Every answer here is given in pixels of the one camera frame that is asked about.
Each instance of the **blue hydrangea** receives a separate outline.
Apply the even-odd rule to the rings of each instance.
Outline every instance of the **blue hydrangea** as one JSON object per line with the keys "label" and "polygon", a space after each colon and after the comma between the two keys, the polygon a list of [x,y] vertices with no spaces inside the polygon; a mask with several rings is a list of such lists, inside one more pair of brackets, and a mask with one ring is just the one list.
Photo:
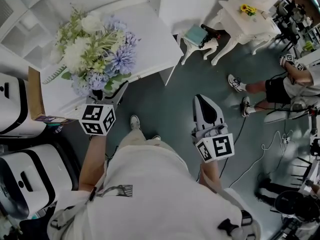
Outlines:
{"label": "blue hydrangea", "polygon": [[134,33],[129,31],[125,33],[125,42],[132,47],[136,47],[139,40]]}
{"label": "blue hydrangea", "polygon": [[77,75],[72,75],[71,77],[73,80],[71,86],[72,86],[75,94],[77,94],[78,96],[81,96],[81,97],[88,96],[90,93],[90,86],[87,83],[87,81],[85,81],[81,77],[78,77]]}
{"label": "blue hydrangea", "polygon": [[121,30],[123,32],[128,31],[127,24],[125,24],[121,20],[116,19],[114,15],[112,15],[109,19],[106,20],[105,25],[108,31],[118,31],[118,30]]}
{"label": "blue hydrangea", "polygon": [[92,90],[101,90],[105,87],[109,77],[104,73],[90,71],[86,76],[86,81]]}
{"label": "blue hydrangea", "polygon": [[121,45],[113,55],[111,64],[113,69],[122,75],[131,73],[136,65],[136,52],[133,46],[129,44]]}
{"label": "blue hydrangea", "polygon": [[113,77],[119,75],[119,72],[117,72],[117,69],[112,64],[108,64],[105,66],[104,73],[109,78],[113,78]]}

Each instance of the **sunflower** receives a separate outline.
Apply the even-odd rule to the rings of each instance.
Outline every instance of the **sunflower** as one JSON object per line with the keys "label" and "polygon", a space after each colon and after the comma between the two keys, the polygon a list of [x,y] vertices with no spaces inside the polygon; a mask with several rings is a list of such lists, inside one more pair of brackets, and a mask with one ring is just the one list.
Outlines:
{"label": "sunflower", "polygon": [[247,9],[248,9],[248,5],[247,5],[247,4],[243,4],[243,5],[241,5],[241,7],[240,7],[240,10],[241,10],[242,12],[246,12]]}

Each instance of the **black shorts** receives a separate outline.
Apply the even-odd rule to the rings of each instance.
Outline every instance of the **black shorts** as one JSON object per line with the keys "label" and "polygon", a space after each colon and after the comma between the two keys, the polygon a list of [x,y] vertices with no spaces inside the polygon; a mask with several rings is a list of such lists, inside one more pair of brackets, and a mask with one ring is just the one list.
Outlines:
{"label": "black shorts", "polygon": [[291,103],[291,98],[288,96],[284,86],[284,77],[265,81],[265,89],[266,100],[269,103]]}

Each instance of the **small vase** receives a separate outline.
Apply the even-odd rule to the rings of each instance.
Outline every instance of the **small vase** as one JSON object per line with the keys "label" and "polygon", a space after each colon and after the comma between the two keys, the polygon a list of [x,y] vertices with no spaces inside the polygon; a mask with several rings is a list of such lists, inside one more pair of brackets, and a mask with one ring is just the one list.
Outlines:
{"label": "small vase", "polygon": [[241,18],[242,19],[244,19],[245,21],[250,21],[250,19],[251,19],[251,16],[249,16],[248,14],[246,14],[244,11],[242,11],[241,13],[240,13],[240,15],[241,15]]}

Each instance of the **white stool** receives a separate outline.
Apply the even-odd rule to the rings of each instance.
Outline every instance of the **white stool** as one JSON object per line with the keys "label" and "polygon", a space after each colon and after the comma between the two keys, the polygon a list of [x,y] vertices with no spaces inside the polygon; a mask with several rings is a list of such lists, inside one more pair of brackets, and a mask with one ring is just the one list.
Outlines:
{"label": "white stool", "polygon": [[202,51],[202,50],[211,49],[203,56],[203,59],[206,60],[207,57],[210,54],[213,54],[217,50],[217,47],[218,47],[217,39],[212,38],[209,42],[206,42],[202,48],[199,48],[198,46],[196,46],[193,43],[191,43],[188,40],[186,40],[184,38],[185,34],[186,34],[186,32],[180,33],[180,34],[178,34],[178,36],[176,38],[176,42],[178,43],[179,46],[180,46],[180,43],[181,43],[181,39],[183,39],[183,41],[184,41],[184,43],[186,45],[186,53],[185,53],[184,58],[183,58],[183,60],[181,62],[182,65],[185,64],[186,60],[189,58],[189,56],[194,51],[197,51],[197,50],[201,50]]}

